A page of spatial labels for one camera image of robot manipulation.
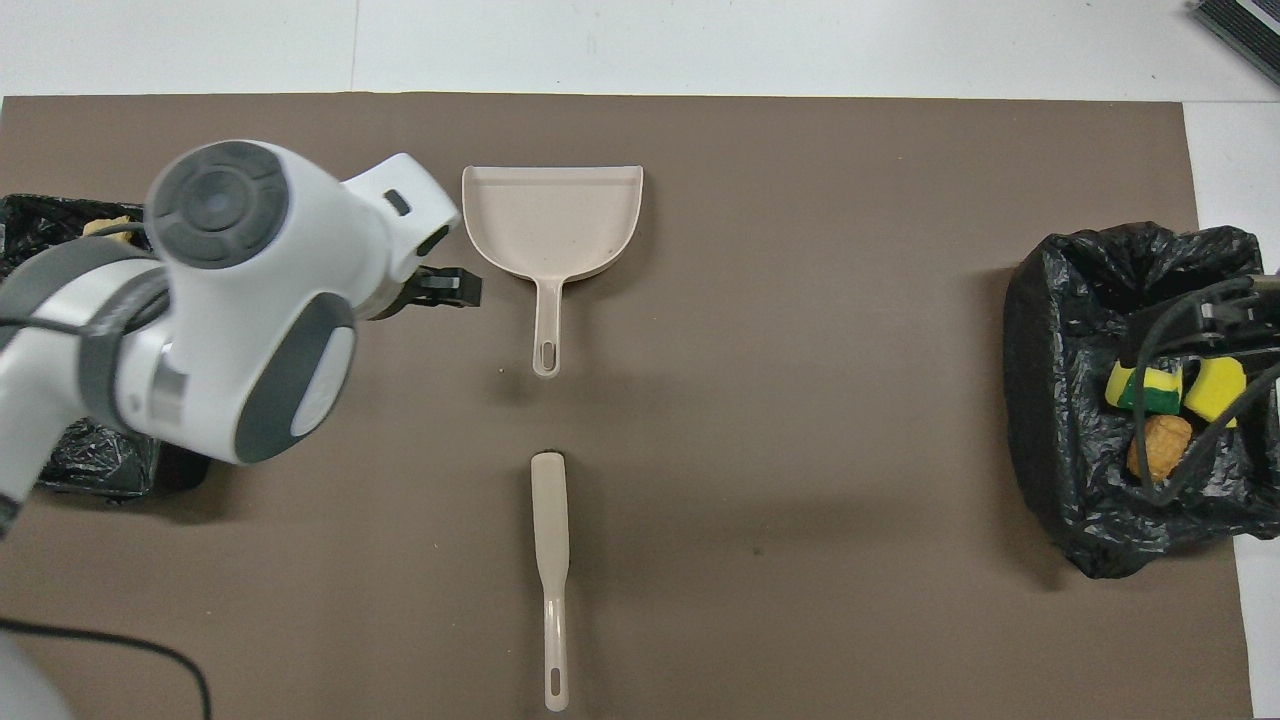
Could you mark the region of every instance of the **black trash bag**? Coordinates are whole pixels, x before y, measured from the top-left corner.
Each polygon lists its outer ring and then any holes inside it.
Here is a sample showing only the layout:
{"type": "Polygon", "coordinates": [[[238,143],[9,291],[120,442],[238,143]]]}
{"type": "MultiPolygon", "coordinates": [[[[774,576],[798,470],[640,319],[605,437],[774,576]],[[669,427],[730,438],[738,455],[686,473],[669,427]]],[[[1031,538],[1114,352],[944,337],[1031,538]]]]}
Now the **black trash bag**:
{"type": "MultiPolygon", "coordinates": [[[[1211,466],[1164,507],[1143,500],[1125,469],[1132,414],[1103,396],[1126,315],[1261,273],[1257,238],[1244,231],[1179,236],[1153,223],[1052,234],[1014,273],[1004,322],[1014,470],[1027,506],[1085,575],[1123,578],[1212,538],[1280,534],[1274,388],[1239,415],[1239,428],[1217,439],[1211,466]]],[[[1183,416],[1197,433],[1204,429],[1183,416]]]]}
{"type": "MultiPolygon", "coordinates": [[[[0,281],[38,252],[79,237],[90,220],[120,217],[141,222],[142,206],[38,195],[0,199],[0,281]]],[[[151,250],[141,233],[133,233],[131,243],[151,250]]],[[[58,442],[40,484],[125,500],[196,487],[209,462],[202,455],[155,438],[119,433],[82,419],[58,442]]]]}

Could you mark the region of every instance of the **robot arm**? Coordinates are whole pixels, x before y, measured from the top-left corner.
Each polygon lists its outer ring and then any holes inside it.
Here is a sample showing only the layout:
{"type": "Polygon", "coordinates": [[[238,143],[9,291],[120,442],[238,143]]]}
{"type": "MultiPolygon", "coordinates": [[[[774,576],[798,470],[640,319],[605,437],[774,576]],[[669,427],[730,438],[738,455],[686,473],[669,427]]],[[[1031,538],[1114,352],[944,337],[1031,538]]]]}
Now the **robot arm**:
{"type": "Polygon", "coordinates": [[[1280,356],[1280,278],[1244,275],[1133,313],[1120,343],[1121,364],[1134,365],[1155,328],[1156,356],[1231,355],[1247,366],[1267,368],[1280,356]]]}
{"type": "Polygon", "coordinates": [[[264,142],[175,160],[147,196],[157,258],[81,238],[0,287],[0,315],[74,331],[0,328],[0,528],[78,418],[236,464],[306,437],[342,389],[357,319],[479,302],[479,278],[419,268],[457,222],[403,154],[347,182],[264,142]]]}

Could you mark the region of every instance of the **dustpan handle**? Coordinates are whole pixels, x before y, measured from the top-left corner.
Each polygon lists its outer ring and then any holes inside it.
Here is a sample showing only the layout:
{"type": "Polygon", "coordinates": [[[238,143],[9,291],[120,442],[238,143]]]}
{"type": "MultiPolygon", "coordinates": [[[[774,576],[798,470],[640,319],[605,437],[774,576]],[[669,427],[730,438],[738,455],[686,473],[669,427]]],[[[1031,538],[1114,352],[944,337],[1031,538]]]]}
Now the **dustpan handle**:
{"type": "Polygon", "coordinates": [[[559,373],[559,306],[564,283],[538,282],[538,314],[534,318],[534,372],[543,378],[559,373]]]}

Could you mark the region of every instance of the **gray joint cap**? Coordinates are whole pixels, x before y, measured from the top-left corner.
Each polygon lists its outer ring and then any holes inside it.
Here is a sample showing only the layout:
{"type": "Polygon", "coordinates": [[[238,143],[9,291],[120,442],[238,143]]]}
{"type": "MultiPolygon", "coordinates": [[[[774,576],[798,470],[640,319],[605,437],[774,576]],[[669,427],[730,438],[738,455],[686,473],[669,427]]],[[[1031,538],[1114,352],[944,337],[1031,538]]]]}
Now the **gray joint cap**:
{"type": "Polygon", "coordinates": [[[152,240],[196,268],[238,265],[266,249],[289,209],[288,183],[274,152],[250,142],[201,147],[161,178],[147,211],[152,240]]]}

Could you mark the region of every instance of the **tan food toy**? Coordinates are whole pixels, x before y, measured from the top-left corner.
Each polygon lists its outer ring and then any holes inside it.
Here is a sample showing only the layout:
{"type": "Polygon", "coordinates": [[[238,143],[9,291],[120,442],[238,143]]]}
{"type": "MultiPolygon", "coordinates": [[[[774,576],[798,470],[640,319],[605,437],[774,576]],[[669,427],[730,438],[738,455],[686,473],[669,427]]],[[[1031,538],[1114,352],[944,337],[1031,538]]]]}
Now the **tan food toy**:
{"type": "MultiPolygon", "coordinates": [[[[131,223],[131,222],[133,222],[133,220],[129,219],[128,215],[122,215],[119,218],[108,218],[108,219],[104,219],[104,220],[90,220],[84,225],[83,234],[88,234],[91,232],[97,232],[100,229],[106,229],[106,228],[109,228],[111,225],[123,225],[124,223],[131,223]]],[[[133,238],[133,233],[132,232],[118,232],[118,233],[114,233],[114,234],[109,234],[106,237],[109,237],[109,238],[111,238],[114,241],[118,241],[118,242],[129,242],[133,238]]]]}
{"type": "MultiPolygon", "coordinates": [[[[1144,428],[1147,433],[1147,469],[1151,470],[1151,480],[1164,482],[1174,471],[1183,459],[1183,452],[1192,442],[1192,424],[1178,415],[1152,415],[1147,418],[1144,428]]],[[[1138,438],[1129,443],[1129,471],[1142,477],[1142,468],[1138,466],[1138,438]]]]}

